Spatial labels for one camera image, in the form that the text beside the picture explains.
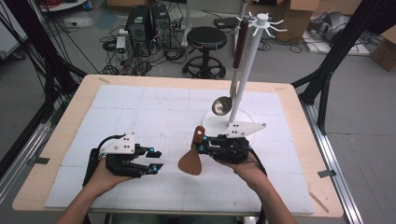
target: metal ladle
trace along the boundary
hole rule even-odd
[[[233,108],[233,99],[236,95],[236,74],[238,72],[239,64],[241,63],[247,33],[248,20],[242,20],[241,29],[239,30],[238,40],[236,42],[235,56],[233,57],[233,80],[231,82],[230,97],[220,96],[215,100],[215,102],[213,102],[212,111],[215,115],[224,116]]]

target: gray floor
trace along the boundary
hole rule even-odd
[[[75,30],[70,35],[101,70],[106,65],[106,52],[99,39],[125,23],[126,19],[114,19],[114,15],[102,9],[91,11],[89,15],[96,24],[88,29]],[[195,25],[211,24],[213,19],[208,16],[193,22]],[[223,61],[227,68],[225,79],[231,79],[233,36],[232,33],[227,36],[227,46],[212,55]],[[71,41],[65,40],[65,44],[77,67],[95,73]],[[303,52],[293,53],[286,46],[271,46],[270,51],[258,51],[249,81],[291,83],[315,71],[325,57],[308,53],[304,47]],[[148,76],[188,78],[181,73],[181,64],[177,63],[154,66]],[[332,79],[327,133],[365,223],[396,223],[396,175],[392,172],[396,167],[395,87],[394,73],[361,56],[347,56]],[[3,158],[44,100],[29,60],[8,59],[0,63],[0,94],[0,158]],[[52,223],[59,216],[58,213],[17,212],[12,209],[12,201],[30,169],[27,165],[0,204],[2,223]],[[96,223],[103,218],[103,215],[95,216]],[[347,223],[344,217],[298,220],[300,223]]]

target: table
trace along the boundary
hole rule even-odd
[[[228,89],[230,81],[165,77],[86,76],[41,153],[41,157],[49,158],[49,163],[45,165],[36,164],[34,166],[13,203],[15,210],[57,210],[47,208],[44,204],[50,194],[59,165],[67,149],[70,148],[78,127],[90,108],[97,90],[101,85],[107,84],[219,90]],[[318,175],[318,172],[326,170],[326,166],[321,158],[317,143],[294,88],[290,84],[249,82],[246,91],[274,92],[280,98],[290,128],[290,134],[293,138],[294,146],[315,207],[315,213],[308,216],[342,216],[344,214],[343,208],[338,200],[332,181],[329,177],[320,178]],[[103,209],[92,211],[108,212]]]

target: brown spatula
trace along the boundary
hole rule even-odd
[[[178,168],[189,175],[199,175],[202,171],[201,159],[194,143],[201,143],[204,139],[205,128],[197,126],[192,138],[191,149],[178,161]]]

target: computer tower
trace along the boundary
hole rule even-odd
[[[151,7],[152,19],[154,22],[154,34],[157,43],[164,49],[171,48],[170,17],[165,5],[155,5]]]
[[[149,6],[132,6],[125,30],[131,39],[134,56],[149,56],[150,44],[154,37]]]

